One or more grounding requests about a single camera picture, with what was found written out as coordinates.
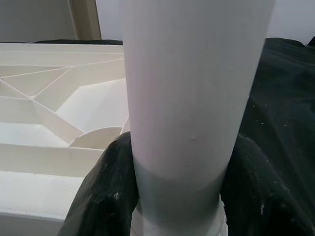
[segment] black fabric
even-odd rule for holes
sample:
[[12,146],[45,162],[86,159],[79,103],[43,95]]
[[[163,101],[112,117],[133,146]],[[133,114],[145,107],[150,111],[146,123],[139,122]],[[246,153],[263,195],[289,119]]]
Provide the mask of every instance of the black fabric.
[[104,45],[122,45],[123,42],[120,40],[70,40],[70,39],[57,39],[57,40],[45,40],[38,41],[35,43],[54,43],[54,44],[104,44]]
[[85,177],[58,236],[129,236],[137,202],[128,132],[109,145]]
[[[314,46],[265,42],[221,189],[229,236],[315,236]],[[125,134],[85,178],[59,236],[128,236],[137,200]]]
[[230,236],[315,235],[313,48],[266,40],[221,195]]

